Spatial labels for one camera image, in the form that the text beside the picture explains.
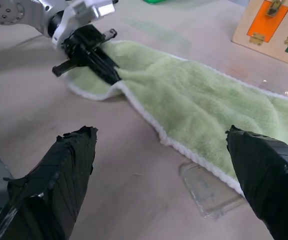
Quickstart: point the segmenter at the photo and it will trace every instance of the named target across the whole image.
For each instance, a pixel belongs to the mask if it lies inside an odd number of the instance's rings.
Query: green towel
[[[87,67],[67,76],[85,98],[124,94],[158,132],[161,142],[205,167],[243,194],[226,148],[231,125],[288,144],[288,98],[249,86],[203,64],[130,41],[104,51],[120,66],[122,81],[109,86]]]

